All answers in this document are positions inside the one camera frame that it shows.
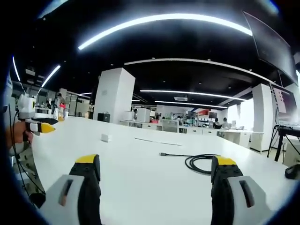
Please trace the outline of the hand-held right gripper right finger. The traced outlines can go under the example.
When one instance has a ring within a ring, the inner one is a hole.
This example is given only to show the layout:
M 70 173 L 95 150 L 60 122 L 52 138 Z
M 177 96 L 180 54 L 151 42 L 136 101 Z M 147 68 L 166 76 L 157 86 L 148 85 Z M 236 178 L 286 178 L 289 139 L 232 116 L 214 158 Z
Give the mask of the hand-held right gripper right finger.
M 212 157 L 211 183 L 212 225 L 265 225 L 274 214 L 265 191 L 230 158 Z

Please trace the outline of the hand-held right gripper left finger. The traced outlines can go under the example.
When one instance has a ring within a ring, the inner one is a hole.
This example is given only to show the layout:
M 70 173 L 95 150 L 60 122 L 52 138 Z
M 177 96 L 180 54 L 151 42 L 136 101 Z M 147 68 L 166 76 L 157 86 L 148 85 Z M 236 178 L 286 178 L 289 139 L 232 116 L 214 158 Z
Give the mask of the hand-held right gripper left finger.
M 99 155 L 80 157 L 46 191 L 39 211 L 50 225 L 100 225 L 99 183 Z

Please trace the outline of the person's left hand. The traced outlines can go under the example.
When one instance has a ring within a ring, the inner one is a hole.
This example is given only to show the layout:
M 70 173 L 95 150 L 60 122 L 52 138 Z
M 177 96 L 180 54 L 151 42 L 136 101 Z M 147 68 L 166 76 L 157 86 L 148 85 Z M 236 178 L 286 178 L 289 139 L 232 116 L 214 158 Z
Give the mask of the person's left hand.
M 10 150 L 13 144 L 23 143 L 23 134 L 27 136 L 28 142 L 32 144 L 33 134 L 26 130 L 24 121 L 15 123 L 12 128 L 8 127 L 5 131 L 7 150 Z

